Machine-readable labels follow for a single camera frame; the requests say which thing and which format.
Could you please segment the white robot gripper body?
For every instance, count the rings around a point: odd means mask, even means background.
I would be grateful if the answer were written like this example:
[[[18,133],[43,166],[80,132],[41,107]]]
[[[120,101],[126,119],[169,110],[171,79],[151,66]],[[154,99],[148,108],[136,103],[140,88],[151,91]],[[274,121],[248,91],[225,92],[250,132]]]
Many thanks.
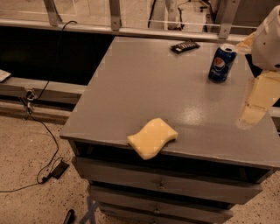
[[[251,54],[255,66],[262,70],[280,71],[280,5],[257,28]]]

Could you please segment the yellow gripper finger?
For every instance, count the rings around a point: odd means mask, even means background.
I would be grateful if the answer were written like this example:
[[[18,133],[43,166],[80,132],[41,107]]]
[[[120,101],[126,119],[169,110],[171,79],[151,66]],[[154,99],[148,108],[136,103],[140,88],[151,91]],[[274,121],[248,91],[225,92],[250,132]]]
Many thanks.
[[[236,126],[239,129],[250,129],[257,125],[279,99],[280,73],[263,70],[247,85]]]
[[[256,35],[255,32],[249,34],[243,41],[241,41],[235,46],[235,50],[239,54],[251,54],[255,35]]]

